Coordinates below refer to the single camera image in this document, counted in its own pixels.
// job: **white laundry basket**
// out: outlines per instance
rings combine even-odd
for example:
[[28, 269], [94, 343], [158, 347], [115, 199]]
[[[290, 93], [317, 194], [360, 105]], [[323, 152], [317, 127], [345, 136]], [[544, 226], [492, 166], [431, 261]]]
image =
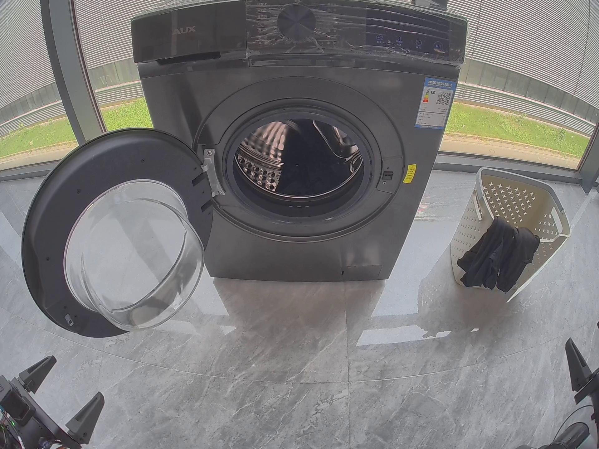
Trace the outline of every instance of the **white laundry basket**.
[[453, 276], [461, 284], [464, 270], [460, 259], [499, 217], [520, 228], [528, 228], [541, 239], [533, 262], [528, 264], [507, 293], [511, 301], [543, 269], [570, 236], [570, 223], [554, 190], [541, 181], [498, 169], [481, 168], [475, 190], [466, 206], [453, 240]]

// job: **grass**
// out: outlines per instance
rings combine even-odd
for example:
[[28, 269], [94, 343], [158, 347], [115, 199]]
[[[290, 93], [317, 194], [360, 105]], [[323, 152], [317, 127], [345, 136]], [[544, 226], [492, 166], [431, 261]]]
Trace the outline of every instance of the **grass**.
[[[101, 110], [106, 128], [151, 128], [152, 120], [144, 98]], [[580, 157], [588, 137], [524, 116], [462, 103], [454, 103], [447, 123], [447, 133], [464, 133], [481, 138], [499, 138], [527, 145], [548, 148], [562, 154]], [[74, 141], [66, 118], [20, 128], [0, 138], [0, 158], [34, 148]]]
[[[152, 120], [144, 98], [117, 107], [101, 109], [101, 111], [104, 124], [109, 131], [130, 126], [152, 127]], [[28, 128], [19, 128], [0, 138], [0, 158], [70, 141], [75, 141], [75, 135], [69, 121], [66, 118], [50, 120], [47, 123], [36, 124]]]
[[499, 138], [581, 157], [589, 138], [524, 116], [454, 103], [447, 133]]

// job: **washing machine door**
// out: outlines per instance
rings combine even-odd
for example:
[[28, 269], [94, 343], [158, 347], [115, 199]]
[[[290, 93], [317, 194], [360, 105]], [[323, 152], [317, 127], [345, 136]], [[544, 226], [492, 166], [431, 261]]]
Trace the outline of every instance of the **washing machine door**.
[[202, 161], [183, 142], [105, 133], [37, 191], [23, 229], [27, 287], [51, 321], [84, 336], [157, 326], [198, 286], [212, 211]]

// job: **front-load washing machine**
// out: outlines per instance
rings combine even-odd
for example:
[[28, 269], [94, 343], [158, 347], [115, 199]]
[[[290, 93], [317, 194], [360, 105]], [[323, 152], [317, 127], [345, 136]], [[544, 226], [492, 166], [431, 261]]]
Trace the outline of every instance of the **front-load washing machine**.
[[87, 336], [155, 326], [204, 261], [221, 278], [389, 276], [463, 18], [426, 0], [172, 0], [131, 30], [157, 130], [106, 133], [42, 183], [22, 254], [46, 316]]

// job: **plastic wrap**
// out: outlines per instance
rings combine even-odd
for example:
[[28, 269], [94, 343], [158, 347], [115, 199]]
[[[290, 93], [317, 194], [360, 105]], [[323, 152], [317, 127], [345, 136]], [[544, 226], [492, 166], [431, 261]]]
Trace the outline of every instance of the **plastic wrap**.
[[233, 2], [244, 5], [248, 58], [305, 53], [464, 62], [466, 20], [429, 0], [170, 0], [152, 13]]

